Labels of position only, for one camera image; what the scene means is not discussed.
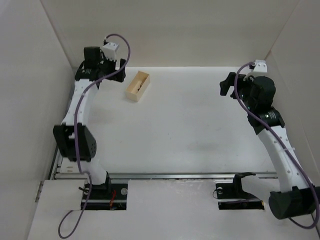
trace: white panel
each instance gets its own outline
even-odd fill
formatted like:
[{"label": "white panel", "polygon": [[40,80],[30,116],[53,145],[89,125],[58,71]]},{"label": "white panel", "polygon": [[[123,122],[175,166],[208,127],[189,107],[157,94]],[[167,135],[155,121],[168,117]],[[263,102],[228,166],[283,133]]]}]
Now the white panel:
[{"label": "white panel", "polygon": [[[105,80],[88,124],[96,158],[110,173],[274,172],[246,112],[220,96],[219,82],[237,69],[129,67],[124,83]],[[138,70],[150,85],[136,103],[125,89]]]},{"label": "white panel", "polygon": [[73,67],[82,62],[83,47],[101,46],[110,33],[128,39],[131,66],[240,66],[266,57],[298,2],[41,1]]},{"label": "white panel", "polygon": [[278,68],[277,103],[301,165],[320,184],[320,2],[301,0],[275,42],[271,55]]},{"label": "white panel", "polygon": [[27,237],[73,73],[39,0],[0,3],[0,232]]},{"label": "white panel", "polygon": [[[73,195],[75,206],[79,204],[72,187],[55,180],[48,188],[50,201],[40,198],[29,240],[57,240],[58,225],[68,212],[63,205],[50,207],[60,198]],[[70,240],[316,240],[315,229],[296,227],[289,220],[277,220],[270,209],[266,210],[218,210],[212,193],[212,180],[130,181],[126,211],[86,210],[78,228]],[[70,233],[79,216],[71,213],[62,225],[62,234]],[[310,224],[310,215],[297,217],[302,224]]]}]

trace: wooden box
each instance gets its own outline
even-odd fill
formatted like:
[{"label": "wooden box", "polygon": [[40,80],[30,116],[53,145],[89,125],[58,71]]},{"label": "wooden box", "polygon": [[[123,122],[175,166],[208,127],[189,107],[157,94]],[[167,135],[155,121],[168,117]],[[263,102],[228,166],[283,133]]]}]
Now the wooden box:
[{"label": "wooden box", "polygon": [[148,73],[138,71],[132,82],[125,90],[126,98],[138,102],[149,84],[150,75]]}]

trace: purple cable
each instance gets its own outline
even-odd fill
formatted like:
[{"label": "purple cable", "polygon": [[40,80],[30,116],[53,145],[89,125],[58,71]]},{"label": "purple cable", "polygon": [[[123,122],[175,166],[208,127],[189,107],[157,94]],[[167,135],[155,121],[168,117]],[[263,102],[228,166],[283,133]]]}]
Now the purple cable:
[{"label": "purple cable", "polygon": [[248,62],[247,64],[243,65],[242,67],[239,68],[239,70],[237,71],[235,78],[234,78],[234,93],[235,93],[235,97],[237,99],[237,101],[239,102],[240,106],[248,113],[248,115],[250,115],[251,117],[253,117],[255,120],[257,120],[260,124],[262,124],[268,131],[270,131],[270,133],[272,133],[272,135],[275,137],[275,139],[278,141],[278,143],[281,145],[281,147],[283,148],[283,150],[285,151],[285,153],[288,155],[288,157],[290,158],[290,160],[292,161],[293,165],[299,170],[299,172],[302,174],[303,178],[305,179],[306,183],[308,184],[312,196],[314,198],[315,201],[315,218],[313,223],[310,226],[303,226],[300,223],[297,223],[296,221],[294,221],[292,218],[289,218],[291,222],[293,222],[294,224],[296,224],[297,226],[303,228],[303,229],[313,229],[318,221],[319,221],[319,216],[320,216],[320,208],[319,208],[319,200],[315,191],[315,188],[313,186],[313,184],[311,183],[311,181],[309,180],[309,177],[307,176],[307,174],[305,173],[305,171],[302,169],[302,167],[300,166],[300,164],[295,160],[294,156],[292,156],[292,154],[289,152],[289,150],[287,149],[286,145],[284,144],[284,142],[280,139],[280,137],[276,134],[276,132],[274,130],[272,130],[271,127],[269,127],[268,124],[266,124],[263,120],[261,120],[260,118],[258,118],[256,115],[254,115],[252,112],[250,112],[246,106],[241,102],[241,99],[239,97],[238,91],[237,91],[237,85],[238,85],[238,77],[239,74],[241,72],[242,69],[244,69],[245,67],[254,64],[254,62]]},{"label": "purple cable", "polygon": [[91,193],[91,190],[92,190],[92,179],[91,179],[90,172],[88,172],[88,171],[82,171],[81,163],[80,163],[80,149],[79,149],[79,139],[78,139],[78,128],[77,128],[77,124],[78,124],[78,113],[79,113],[79,108],[80,108],[81,102],[82,102],[82,100],[84,99],[86,92],[87,92],[93,85],[99,84],[99,83],[101,83],[104,79],[111,78],[111,77],[113,77],[114,75],[120,73],[120,72],[126,67],[128,61],[129,61],[129,59],[130,59],[131,49],[130,49],[130,45],[129,45],[128,41],[127,41],[123,36],[121,36],[121,35],[119,35],[119,34],[117,34],[117,33],[109,34],[109,35],[106,36],[105,38],[108,39],[109,37],[112,37],[112,36],[117,36],[117,37],[121,38],[121,39],[125,42],[125,44],[126,44],[127,47],[128,47],[128,56],[127,56],[127,58],[126,58],[125,63],[124,63],[117,71],[115,71],[115,72],[113,72],[113,73],[110,73],[110,74],[108,74],[108,75],[106,75],[106,76],[103,76],[103,77],[99,78],[98,80],[93,81],[89,86],[87,86],[87,87],[84,89],[84,91],[83,91],[83,93],[82,93],[82,95],[81,95],[81,97],[80,97],[80,99],[79,99],[79,102],[78,102],[78,104],[77,104],[77,106],[76,106],[76,108],[75,108],[75,113],[74,113],[74,146],[75,146],[76,163],[77,163],[77,165],[78,165],[78,169],[79,169],[80,174],[82,174],[82,175],[83,175],[83,174],[87,174],[88,177],[89,177],[89,191],[88,191],[87,197],[86,197],[86,199],[85,199],[85,202],[84,202],[83,208],[82,208],[82,210],[81,210],[81,213],[80,213],[80,215],[79,215],[79,218],[78,218],[78,220],[76,221],[76,224],[75,224],[73,230],[72,230],[72,231],[70,232],[70,234],[67,235],[67,236],[62,236],[62,235],[61,235],[61,225],[62,225],[62,223],[64,222],[64,220],[66,219],[66,217],[67,217],[70,213],[73,212],[73,210],[69,211],[69,212],[62,218],[62,220],[61,220],[61,222],[60,222],[60,224],[59,224],[59,227],[58,227],[58,234],[59,234],[59,237],[60,237],[61,239],[67,239],[67,238],[69,238],[69,237],[70,237],[72,234],[74,234],[74,232],[76,231],[76,229],[77,229],[77,227],[78,227],[78,224],[79,224],[79,222],[80,222],[80,219],[81,219],[82,215],[84,214],[84,211],[85,211],[85,209],[86,209],[86,207],[87,207],[87,203],[88,203],[88,200],[89,200],[89,197],[90,197],[90,193]]}]

